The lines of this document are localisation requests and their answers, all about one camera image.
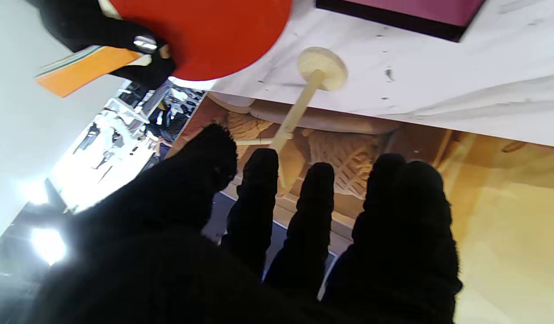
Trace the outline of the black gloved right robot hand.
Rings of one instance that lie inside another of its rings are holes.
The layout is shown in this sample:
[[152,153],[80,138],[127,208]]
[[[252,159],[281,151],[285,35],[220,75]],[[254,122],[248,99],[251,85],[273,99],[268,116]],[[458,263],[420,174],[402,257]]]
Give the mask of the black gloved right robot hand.
[[106,16],[97,0],[29,0],[28,4],[38,10],[45,29],[74,53],[99,45],[151,55],[147,66],[124,66],[112,71],[113,76],[156,90],[177,67],[173,58],[160,53],[168,45],[165,39],[133,21]]

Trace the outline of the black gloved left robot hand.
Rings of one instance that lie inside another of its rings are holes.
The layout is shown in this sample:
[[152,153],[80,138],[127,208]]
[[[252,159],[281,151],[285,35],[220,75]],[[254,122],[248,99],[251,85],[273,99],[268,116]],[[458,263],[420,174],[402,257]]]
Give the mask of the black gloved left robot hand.
[[265,270],[279,166],[254,151],[220,243],[202,234],[236,175],[236,144],[211,124],[180,152],[63,223],[66,257],[30,324],[452,324],[462,290],[440,173],[382,154],[352,244],[329,275],[333,167],[313,164]]

